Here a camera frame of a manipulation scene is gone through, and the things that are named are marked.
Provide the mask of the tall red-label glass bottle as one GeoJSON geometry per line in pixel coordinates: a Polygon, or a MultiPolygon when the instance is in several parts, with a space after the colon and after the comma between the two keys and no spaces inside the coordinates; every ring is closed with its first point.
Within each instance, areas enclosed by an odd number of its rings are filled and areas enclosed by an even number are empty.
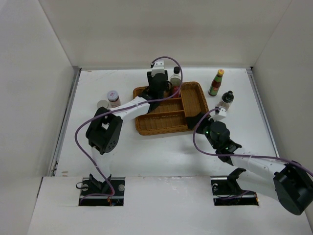
{"type": "Polygon", "coordinates": [[[180,84],[181,84],[181,75],[180,75],[180,68],[174,67],[173,69],[173,75],[170,77],[170,83],[171,83],[171,95],[172,98],[179,98],[180,96],[180,84]]]}

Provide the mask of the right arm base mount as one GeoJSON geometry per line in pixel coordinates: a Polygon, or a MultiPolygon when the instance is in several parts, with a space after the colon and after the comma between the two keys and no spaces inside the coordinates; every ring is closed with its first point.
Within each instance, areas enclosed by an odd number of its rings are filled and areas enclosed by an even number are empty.
{"type": "Polygon", "coordinates": [[[236,181],[243,172],[245,169],[237,168],[227,176],[211,177],[215,206],[259,206],[257,194],[242,190],[236,181]]]}

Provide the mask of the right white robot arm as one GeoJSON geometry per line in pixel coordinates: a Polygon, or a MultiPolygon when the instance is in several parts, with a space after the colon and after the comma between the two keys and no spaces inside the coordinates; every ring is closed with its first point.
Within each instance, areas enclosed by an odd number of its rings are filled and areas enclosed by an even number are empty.
{"type": "Polygon", "coordinates": [[[300,163],[271,156],[245,154],[230,138],[226,125],[209,113],[186,118],[193,135],[206,137],[214,156],[236,169],[227,177],[231,193],[260,192],[277,200],[284,209],[301,215],[313,201],[313,174],[300,163]]]}

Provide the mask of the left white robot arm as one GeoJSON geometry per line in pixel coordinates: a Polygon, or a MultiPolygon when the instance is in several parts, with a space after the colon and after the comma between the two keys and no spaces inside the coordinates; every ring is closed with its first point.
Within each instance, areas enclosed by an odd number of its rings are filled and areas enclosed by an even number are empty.
{"type": "Polygon", "coordinates": [[[130,102],[112,109],[98,108],[91,121],[86,138],[93,156],[110,153],[118,144],[122,125],[159,107],[169,90],[168,71],[147,72],[149,85],[130,102]]]}

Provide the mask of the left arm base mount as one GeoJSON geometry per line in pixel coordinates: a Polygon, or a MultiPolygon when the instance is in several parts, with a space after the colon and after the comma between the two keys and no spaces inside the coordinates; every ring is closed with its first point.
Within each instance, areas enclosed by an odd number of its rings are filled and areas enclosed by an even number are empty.
{"type": "Polygon", "coordinates": [[[103,206],[115,207],[124,205],[124,193],[126,178],[108,178],[114,189],[112,196],[112,188],[106,181],[96,180],[92,174],[88,178],[76,184],[76,188],[80,191],[79,206],[103,206]]]}

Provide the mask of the silver-cap blue-label jar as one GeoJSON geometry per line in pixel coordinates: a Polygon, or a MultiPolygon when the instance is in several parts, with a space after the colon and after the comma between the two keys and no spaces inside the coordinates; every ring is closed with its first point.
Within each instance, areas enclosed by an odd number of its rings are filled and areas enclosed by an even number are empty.
{"type": "Polygon", "coordinates": [[[101,108],[101,107],[104,107],[104,108],[108,108],[109,107],[109,102],[107,100],[100,100],[97,102],[97,108],[101,108]]]}

